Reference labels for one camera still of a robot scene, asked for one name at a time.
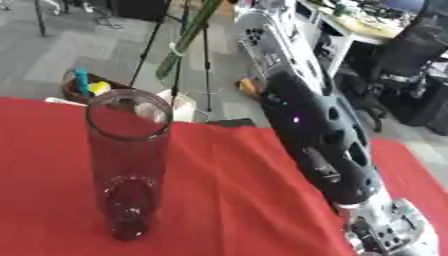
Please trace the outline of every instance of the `black chair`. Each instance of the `black chair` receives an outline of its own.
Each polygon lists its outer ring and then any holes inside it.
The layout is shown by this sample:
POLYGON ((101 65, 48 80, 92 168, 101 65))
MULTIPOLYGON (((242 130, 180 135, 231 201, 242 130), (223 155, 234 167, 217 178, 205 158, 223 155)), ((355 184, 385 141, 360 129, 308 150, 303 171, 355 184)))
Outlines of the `black chair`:
POLYGON ((448 50, 448 1, 426 0, 420 13, 397 37, 368 58, 348 61, 353 75, 345 76, 341 91, 355 109, 363 110, 381 132, 387 109, 377 97, 384 91, 412 91, 426 86, 427 70, 448 50))

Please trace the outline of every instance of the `red tablecloth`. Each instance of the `red tablecloth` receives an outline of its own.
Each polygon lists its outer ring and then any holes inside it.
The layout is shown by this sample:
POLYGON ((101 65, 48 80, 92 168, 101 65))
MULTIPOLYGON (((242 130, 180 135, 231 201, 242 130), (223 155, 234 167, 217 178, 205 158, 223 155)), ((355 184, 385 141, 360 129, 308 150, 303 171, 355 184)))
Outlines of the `red tablecloth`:
MULTIPOLYGON (((0 255, 351 255, 341 220, 270 129, 175 124, 151 233, 112 240, 96 210, 83 109, 0 99, 0 255)), ((395 196, 436 226, 448 255, 448 196, 402 145, 374 141, 395 196)))

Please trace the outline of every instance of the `white string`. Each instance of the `white string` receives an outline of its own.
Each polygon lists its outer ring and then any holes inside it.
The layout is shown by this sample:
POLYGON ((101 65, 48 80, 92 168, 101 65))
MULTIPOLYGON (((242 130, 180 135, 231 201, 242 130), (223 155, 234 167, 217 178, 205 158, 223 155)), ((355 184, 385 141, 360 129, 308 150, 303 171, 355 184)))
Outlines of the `white string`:
POLYGON ((171 42, 171 43, 169 44, 169 47, 170 47, 170 49, 174 52, 174 54, 176 54, 177 56, 179 56, 179 57, 183 57, 183 56, 185 55, 185 54, 183 54, 183 53, 177 51, 177 49, 176 49, 176 43, 175 43, 175 42, 171 42))

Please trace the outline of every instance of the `clear glass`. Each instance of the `clear glass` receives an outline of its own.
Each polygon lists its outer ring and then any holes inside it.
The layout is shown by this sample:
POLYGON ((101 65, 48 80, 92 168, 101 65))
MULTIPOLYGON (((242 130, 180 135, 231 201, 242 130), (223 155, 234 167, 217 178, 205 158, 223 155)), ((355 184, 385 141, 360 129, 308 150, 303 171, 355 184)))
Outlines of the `clear glass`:
POLYGON ((166 101, 134 89, 105 93, 87 106, 97 203, 118 240, 148 232, 160 197, 172 117, 166 101))

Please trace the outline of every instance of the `white desk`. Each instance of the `white desk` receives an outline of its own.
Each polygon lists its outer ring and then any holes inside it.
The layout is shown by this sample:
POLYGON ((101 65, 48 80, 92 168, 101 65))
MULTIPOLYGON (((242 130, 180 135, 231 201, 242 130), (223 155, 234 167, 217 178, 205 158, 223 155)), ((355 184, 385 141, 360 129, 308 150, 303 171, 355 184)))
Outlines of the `white desk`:
POLYGON ((311 11, 312 15, 309 21, 314 26, 320 28, 322 23, 326 23, 342 35, 337 37, 337 51, 328 68, 330 77, 334 77, 338 72, 353 42, 381 45, 397 36, 403 30, 402 28, 390 27, 386 24, 378 25, 378 27, 367 26, 354 17, 335 17, 332 15, 333 11, 331 9, 319 7, 306 0, 298 0, 298 3, 311 11))

